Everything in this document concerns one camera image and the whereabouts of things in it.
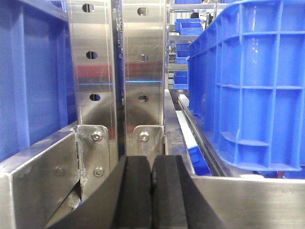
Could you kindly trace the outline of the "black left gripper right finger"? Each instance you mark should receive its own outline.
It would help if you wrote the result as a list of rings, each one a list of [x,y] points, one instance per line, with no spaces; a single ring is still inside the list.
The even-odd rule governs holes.
[[[181,156],[158,156],[152,170],[153,229],[225,229]]]

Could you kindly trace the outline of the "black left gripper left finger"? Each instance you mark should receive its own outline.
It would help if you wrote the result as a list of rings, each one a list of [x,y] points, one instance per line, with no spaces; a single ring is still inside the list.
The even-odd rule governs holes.
[[[149,229],[151,169],[144,156],[122,156],[97,190],[53,229]]]

